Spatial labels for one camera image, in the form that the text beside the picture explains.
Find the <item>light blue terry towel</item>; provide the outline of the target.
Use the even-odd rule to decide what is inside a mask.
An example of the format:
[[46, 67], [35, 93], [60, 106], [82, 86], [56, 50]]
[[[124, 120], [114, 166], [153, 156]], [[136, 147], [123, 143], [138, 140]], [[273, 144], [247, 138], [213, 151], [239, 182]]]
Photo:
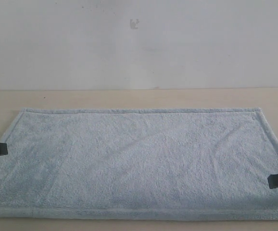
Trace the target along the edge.
[[259, 108], [25, 108], [0, 142], [0, 218], [278, 220]]

